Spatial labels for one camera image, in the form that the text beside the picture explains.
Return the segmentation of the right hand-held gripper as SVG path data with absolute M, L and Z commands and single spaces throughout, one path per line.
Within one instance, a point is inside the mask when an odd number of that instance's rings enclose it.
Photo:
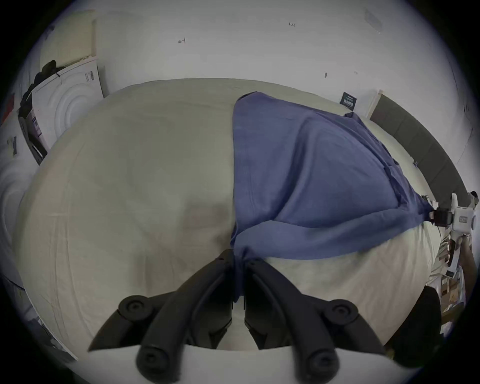
M 459 206 L 456 193 L 452 193 L 451 207 L 439 208 L 439 203 L 429 195 L 422 195 L 433 209 L 428 213 L 428 221 L 436 227 L 445 228 L 444 244 L 439 249 L 438 259 L 443 262 L 441 274 L 452 279 L 456 273 L 459 263 L 461 238 L 471 236 L 475 229 L 476 207 L 479 198 L 476 192 L 468 193 L 470 203 L 467 207 Z

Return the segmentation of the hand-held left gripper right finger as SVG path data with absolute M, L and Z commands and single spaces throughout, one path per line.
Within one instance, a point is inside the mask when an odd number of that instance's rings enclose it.
M 339 372 L 336 349 L 385 356 L 378 336 L 346 299 L 301 293 L 262 260 L 244 269 L 245 325 L 260 350 L 291 346 L 300 381 L 330 381 Z

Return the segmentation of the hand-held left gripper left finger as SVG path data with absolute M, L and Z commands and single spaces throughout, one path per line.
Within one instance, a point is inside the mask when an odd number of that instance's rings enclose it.
M 88 351 L 139 345 L 135 364 L 152 383 L 178 381 L 184 345 L 217 349 L 232 322 L 233 251 L 226 249 L 176 291 L 124 298 Z

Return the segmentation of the person's right hand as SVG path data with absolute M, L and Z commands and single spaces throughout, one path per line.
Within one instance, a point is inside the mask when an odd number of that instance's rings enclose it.
M 468 236 L 461 237 L 459 265 L 463 269 L 465 281 L 471 280 L 475 282 L 477 280 L 478 268 L 473 257 Z

